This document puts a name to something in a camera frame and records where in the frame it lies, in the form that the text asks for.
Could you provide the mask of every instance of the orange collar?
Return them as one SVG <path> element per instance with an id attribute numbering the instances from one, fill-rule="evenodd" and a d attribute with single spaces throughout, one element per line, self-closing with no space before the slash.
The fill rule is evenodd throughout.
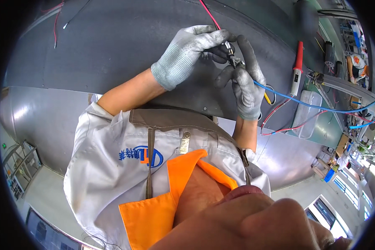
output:
<path id="1" fill-rule="evenodd" d="M 200 159 L 206 156 L 204 149 L 198 149 L 167 161 L 170 192 L 119 205 L 132 250 L 148 249 L 172 230 L 179 198 L 196 165 L 225 187 L 237 188 L 235 180 Z"/>

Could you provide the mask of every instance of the blue wire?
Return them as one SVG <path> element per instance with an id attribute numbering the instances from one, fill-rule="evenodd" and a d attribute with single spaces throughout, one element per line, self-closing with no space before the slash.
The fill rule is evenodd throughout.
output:
<path id="1" fill-rule="evenodd" d="M 358 125 L 358 126 L 350 126 L 350 129 L 352 128 L 361 128 L 361 127 L 365 127 L 365 126 L 368 126 L 370 125 L 371 123 L 375 122 L 375 120 L 373 120 L 372 122 L 370 123 L 366 123 L 366 124 L 362 124 L 362 125 Z"/>
<path id="2" fill-rule="evenodd" d="M 311 108 L 311 107 L 313 107 L 313 108 L 319 108 L 320 110 L 327 110 L 327 111 L 335 112 L 335 113 L 355 113 L 355 112 L 363 111 L 364 109 L 367 109 L 367 108 L 369 108 L 369 107 L 371 107 L 372 105 L 375 104 L 375 101 L 374 101 L 373 103 L 371 103 L 371 104 L 369 104 L 369 105 L 367 105 L 367 106 L 365 106 L 365 107 L 362 107 L 362 108 L 359 108 L 359 109 L 354 109 L 354 110 L 336 110 L 336 109 L 331 109 L 331 108 L 326 108 L 326 107 L 324 108 L 324 107 L 320 107 L 320 106 L 310 105 L 310 104 L 304 103 L 304 102 L 302 102 L 302 101 L 300 101 L 300 100 L 294 99 L 294 98 L 292 98 L 292 97 L 290 97 L 290 96 L 287 96 L 287 95 L 281 94 L 281 93 L 279 93 L 279 92 L 276 92 L 276 91 L 274 91 L 274 90 L 272 90 L 272 89 L 270 89 L 270 88 L 268 88 L 268 87 L 265 87 L 264 85 L 258 83 L 258 82 L 255 81 L 255 80 L 253 80 L 253 82 L 254 82 L 256 85 L 258 85 L 258 86 L 260 86 L 260 87 L 262 87 L 262 88 L 265 88 L 265 89 L 268 90 L 268 91 L 271 91 L 272 93 L 275 93 L 275 94 L 277 94 L 277 95 L 283 96 L 283 97 L 288 98 L 288 99 L 291 99 L 292 101 L 298 102 L 298 103 L 303 104 L 303 105 L 305 105 L 305 106 L 307 106 L 307 107 L 310 107 L 310 108 Z"/>

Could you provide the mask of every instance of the glove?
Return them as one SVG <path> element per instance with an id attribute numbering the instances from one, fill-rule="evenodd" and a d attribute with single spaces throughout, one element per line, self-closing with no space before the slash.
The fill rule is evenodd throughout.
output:
<path id="1" fill-rule="evenodd" d="M 153 63 L 151 72 L 164 89 L 173 90 L 190 76 L 200 57 L 226 63 L 226 54 L 214 47 L 227 40 L 234 42 L 236 37 L 211 25 L 183 28 L 176 33 L 161 58 Z"/>
<path id="2" fill-rule="evenodd" d="M 234 69 L 232 65 L 225 67 L 215 79 L 215 87 L 225 87 L 228 81 L 233 79 L 232 89 L 236 97 L 238 115 L 244 120 L 257 120 L 261 113 L 265 89 L 255 85 L 253 79 L 264 86 L 267 83 L 250 42 L 242 35 L 238 36 L 237 42 L 246 63 L 245 69 Z"/>

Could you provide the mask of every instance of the mouth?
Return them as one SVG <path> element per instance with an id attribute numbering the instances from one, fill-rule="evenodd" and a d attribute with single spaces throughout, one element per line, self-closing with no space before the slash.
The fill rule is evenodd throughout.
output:
<path id="1" fill-rule="evenodd" d="M 255 194 L 255 193 L 264 194 L 264 192 L 256 186 L 251 186 L 251 185 L 240 186 L 238 188 L 233 189 L 231 192 L 227 193 L 225 197 L 217 203 L 217 205 L 233 200 L 237 197 L 241 197 L 246 194 Z"/>

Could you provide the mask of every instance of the clear plastic tray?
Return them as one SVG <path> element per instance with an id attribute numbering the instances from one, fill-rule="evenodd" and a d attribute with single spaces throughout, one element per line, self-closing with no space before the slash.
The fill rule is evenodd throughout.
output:
<path id="1" fill-rule="evenodd" d="M 321 106 L 322 97 L 320 94 L 314 91 L 303 90 L 301 92 L 300 101 L 305 102 L 310 105 Z M 319 108 L 307 107 L 303 104 L 299 104 L 297 107 L 296 115 L 294 117 L 292 127 L 299 126 L 304 123 L 308 118 L 312 117 L 320 111 Z M 301 139 L 308 139 L 312 136 L 314 132 L 315 123 L 317 122 L 318 116 L 311 119 L 304 126 L 293 129 L 293 132 Z"/>

